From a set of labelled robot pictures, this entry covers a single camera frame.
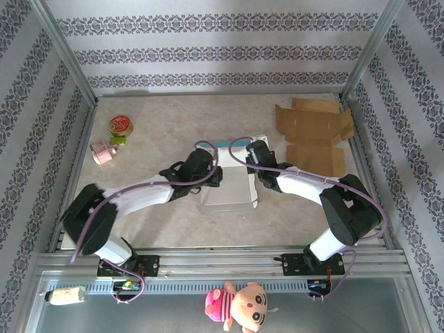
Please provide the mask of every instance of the green object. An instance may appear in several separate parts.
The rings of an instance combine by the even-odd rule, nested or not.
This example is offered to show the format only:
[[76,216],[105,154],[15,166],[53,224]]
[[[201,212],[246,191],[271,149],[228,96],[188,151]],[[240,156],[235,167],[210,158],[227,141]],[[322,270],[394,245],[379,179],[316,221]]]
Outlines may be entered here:
[[126,281],[122,286],[123,290],[139,290],[139,288],[140,283],[133,281]]
[[120,146],[124,146],[126,143],[125,137],[112,137],[110,139],[110,144],[118,144]]

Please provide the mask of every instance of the pink object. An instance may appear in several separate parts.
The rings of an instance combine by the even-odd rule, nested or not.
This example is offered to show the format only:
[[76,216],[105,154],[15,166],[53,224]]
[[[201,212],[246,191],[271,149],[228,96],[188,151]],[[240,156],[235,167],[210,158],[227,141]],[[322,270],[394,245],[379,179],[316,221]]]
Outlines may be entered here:
[[205,313],[213,321],[226,322],[231,318],[231,302],[234,294],[227,292],[224,289],[211,290],[205,299]]
[[103,140],[90,144],[89,148],[94,161],[99,165],[112,160],[112,157],[117,152],[115,147],[109,147]]

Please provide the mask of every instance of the white box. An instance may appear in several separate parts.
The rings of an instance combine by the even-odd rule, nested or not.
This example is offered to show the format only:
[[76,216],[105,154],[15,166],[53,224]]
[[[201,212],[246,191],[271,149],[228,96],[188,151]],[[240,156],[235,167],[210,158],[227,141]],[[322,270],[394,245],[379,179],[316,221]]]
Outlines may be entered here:
[[[254,139],[264,140],[268,144],[265,135],[258,135]],[[232,149],[234,156],[245,161],[246,146],[249,143],[248,140],[237,142]],[[200,193],[195,195],[197,208],[202,214],[252,210],[257,207],[255,174],[248,175],[246,166],[231,158],[228,153],[229,144],[229,142],[215,144],[219,154],[218,165],[223,170],[220,187],[202,187]],[[201,148],[211,151],[206,145]]]

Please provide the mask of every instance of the white bottle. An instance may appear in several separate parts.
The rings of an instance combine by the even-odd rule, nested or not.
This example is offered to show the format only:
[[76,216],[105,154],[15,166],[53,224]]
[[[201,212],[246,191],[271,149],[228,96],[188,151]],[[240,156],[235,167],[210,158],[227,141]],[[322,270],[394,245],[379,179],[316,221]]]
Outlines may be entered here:
[[85,294],[86,288],[82,286],[60,288],[48,291],[44,296],[44,300],[47,304],[52,305],[74,304],[84,302]]

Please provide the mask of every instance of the marble surface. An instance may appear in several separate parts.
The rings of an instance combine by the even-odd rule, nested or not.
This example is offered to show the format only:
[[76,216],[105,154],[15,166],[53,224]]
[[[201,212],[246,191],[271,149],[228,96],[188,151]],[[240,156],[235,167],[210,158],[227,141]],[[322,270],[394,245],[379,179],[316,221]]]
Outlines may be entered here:
[[[334,101],[333,94],[102,98],[90,142],[108,141],[108,122],[118,114],[131,118],[134,132],[107,164],[97,165],[87,152],[77,190],[92,182],[106,189],[148,179],[185,159],[200,139],[226,142],[265,134],[277,160],[283,162],[288,143],[275,129],[275,104],[289,108],[293,97]],[[347,172],[357,174],[348,143],[338,147],[345,150]],[[251,211],[202,215],[188,196],[129,214],[116,221],[113,233],[135,248],[304,246],[327,228],[321,206],[267,190],[258,180],[256,188],[259,204]],[[62,248],[72,246],[65,237]]]

